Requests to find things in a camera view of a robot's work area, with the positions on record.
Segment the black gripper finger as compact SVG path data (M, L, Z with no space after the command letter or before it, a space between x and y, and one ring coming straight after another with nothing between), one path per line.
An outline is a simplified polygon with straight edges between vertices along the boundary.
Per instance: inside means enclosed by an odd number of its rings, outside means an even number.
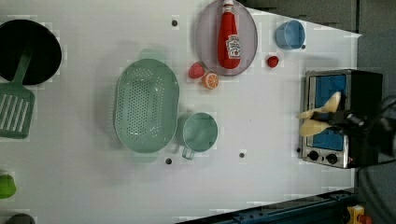
M317 121L330 121L332 119L332 113L314 112L311 119Z

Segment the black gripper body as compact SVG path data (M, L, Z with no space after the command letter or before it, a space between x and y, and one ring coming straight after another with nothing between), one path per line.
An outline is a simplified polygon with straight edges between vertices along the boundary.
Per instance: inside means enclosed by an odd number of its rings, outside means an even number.
M343 135L364 136L367 133L367 121L351 111L332 113L330 125L333 131Z

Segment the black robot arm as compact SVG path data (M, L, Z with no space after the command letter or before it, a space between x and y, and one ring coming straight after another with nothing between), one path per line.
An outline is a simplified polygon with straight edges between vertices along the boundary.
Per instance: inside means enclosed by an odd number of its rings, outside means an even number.
M388 96L372 115L341 107L338 91L322 107L298 115L303 121L303 158L332 167L362 168L395 161L395 97ZM328 140L316 147L313 138L331 131L343 137L341 148L328 147Z

